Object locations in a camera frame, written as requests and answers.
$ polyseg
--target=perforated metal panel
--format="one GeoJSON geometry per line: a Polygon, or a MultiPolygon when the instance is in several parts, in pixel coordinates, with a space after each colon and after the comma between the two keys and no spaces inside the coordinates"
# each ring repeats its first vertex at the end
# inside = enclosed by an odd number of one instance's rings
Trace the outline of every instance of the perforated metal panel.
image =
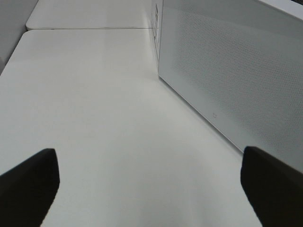
{"type": "Polygon", "coordinates": [[[160,77],[240,149],[303,172],[302,21],[255,0],[165,0],[160,77]]]}

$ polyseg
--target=white perforated panel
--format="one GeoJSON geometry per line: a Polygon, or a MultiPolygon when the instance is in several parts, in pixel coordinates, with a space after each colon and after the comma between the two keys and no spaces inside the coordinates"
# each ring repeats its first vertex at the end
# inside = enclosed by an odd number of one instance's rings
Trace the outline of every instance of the white perforated panel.
{"type": "Polygon", "coordinates": [[[240,149],[303,171],[303,22],[253,0],[165,0],[162,26],[160,76],[240,149]]]}

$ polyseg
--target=white table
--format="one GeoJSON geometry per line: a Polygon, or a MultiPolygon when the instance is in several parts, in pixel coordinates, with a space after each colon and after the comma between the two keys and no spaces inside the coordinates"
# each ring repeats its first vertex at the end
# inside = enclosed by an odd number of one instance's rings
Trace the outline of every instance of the white table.
{"type": "Polygon", "coordinates": [[[241,154],[159,80],[150,29],[36,30],[0,77],[0,173],[43,148],[43,227],[260,227],[241,154]]]}
{"type": "Polygon", "coordinates": [[[32,29],[148,28],[152,0],[39,0],[32,29]]]}

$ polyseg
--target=black object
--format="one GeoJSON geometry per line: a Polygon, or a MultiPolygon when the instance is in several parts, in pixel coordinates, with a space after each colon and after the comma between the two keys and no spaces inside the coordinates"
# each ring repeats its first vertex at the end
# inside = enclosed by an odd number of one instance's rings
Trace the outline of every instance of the black object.
{"type": "Polygon", "coordinates": [[[291,0],[291,1],[294,1],[296,3],[299,3],[299,4],[303,5],[303,0],[291,0]]]}
{"type": "Polygon", "coordinates": [[[53,203],[59,184],[54,149],[44,149],[1,175],[0,226],[40,226],[53,203]]]}
{"type": "Polygon", "coordinates": [[[303,227],[303,174],[256,147],[247,147],[241,184],[264,227],[303,227]]]}

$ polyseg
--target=white tabletop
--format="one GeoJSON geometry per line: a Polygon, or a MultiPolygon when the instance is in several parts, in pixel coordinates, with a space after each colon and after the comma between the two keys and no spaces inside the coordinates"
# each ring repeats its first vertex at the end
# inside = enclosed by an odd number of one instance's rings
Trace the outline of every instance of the white tabletop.
{"type": "Polygon", "coordinates": [[[241,154],[159,80],[149,32],[25,33],[0,76],[0,173],[56,149],[44,227],[260,227],[241,154]]]}
{"type": "Polygon", "coordinates": [[[151,7],[151,0],[39,0],[27,28],[147,28],[151,7]]]}

